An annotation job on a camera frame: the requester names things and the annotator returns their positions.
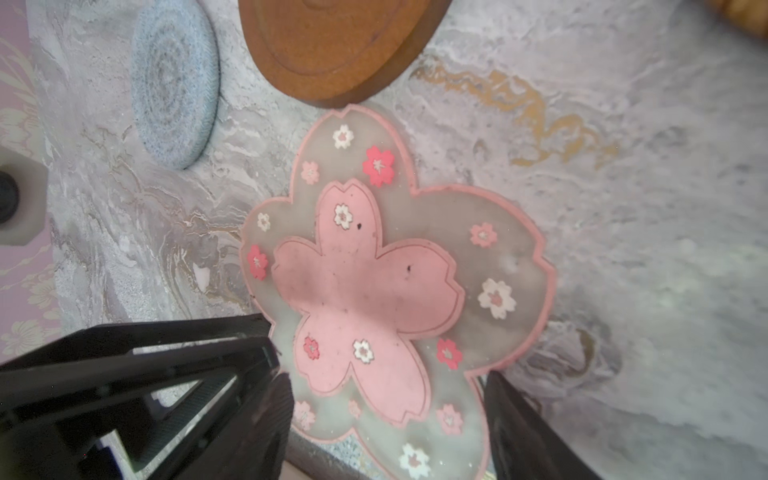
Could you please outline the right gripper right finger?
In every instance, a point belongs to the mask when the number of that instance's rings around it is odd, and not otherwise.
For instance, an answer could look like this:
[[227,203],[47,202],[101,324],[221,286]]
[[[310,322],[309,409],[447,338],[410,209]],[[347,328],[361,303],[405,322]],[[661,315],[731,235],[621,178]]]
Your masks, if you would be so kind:
[[491,456],[499,479],[600,478],[549,427],[502,373],[488,373],[483,402]]

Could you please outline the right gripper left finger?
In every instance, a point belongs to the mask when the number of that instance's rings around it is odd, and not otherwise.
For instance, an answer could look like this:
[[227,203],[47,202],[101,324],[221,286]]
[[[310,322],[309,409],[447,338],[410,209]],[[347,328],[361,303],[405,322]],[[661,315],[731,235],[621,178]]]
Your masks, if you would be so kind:
[[261,314],[105,324],[1,367],[5,479],[276,479],[294,398]]

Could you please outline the pink flower coaster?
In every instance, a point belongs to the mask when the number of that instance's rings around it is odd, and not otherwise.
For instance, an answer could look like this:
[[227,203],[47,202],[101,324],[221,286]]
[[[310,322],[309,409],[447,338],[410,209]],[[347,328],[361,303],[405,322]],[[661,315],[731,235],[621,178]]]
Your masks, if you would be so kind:
[[379,113],[327,113],[288,195],[242,228],[242,271],[291,380],[293,429],[321,444],[357,440],[392,479],[482,478],[479,380],[545,328],[557,282],[544,249],[501,195],[420,187]]

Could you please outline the blue woven round coaster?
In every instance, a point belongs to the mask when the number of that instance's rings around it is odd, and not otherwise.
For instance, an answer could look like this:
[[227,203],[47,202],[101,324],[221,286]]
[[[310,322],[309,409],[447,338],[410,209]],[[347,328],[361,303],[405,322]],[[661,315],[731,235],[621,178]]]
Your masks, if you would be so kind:
[[134,123],[154,162],[194,164],[208,144],[218,108],[218,47],[197,1],[153,1],[139,12],[131,42]]

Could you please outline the brown wooden round coaster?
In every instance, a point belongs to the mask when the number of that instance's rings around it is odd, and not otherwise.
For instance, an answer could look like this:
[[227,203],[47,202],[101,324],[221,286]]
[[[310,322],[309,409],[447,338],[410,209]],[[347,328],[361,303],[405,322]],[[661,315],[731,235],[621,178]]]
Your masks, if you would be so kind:
[[242,30],[263,77],[321,108],[380,92],[420,55],[450,4],[442,0],[241,1]]

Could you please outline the rattan woven round coaster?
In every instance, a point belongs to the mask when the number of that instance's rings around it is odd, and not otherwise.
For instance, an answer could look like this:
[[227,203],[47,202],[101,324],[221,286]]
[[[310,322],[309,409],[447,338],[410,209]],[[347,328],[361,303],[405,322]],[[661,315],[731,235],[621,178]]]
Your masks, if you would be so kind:
[[708,0],[707,3],[733,26],[756,38],[767,39],[767,0]]

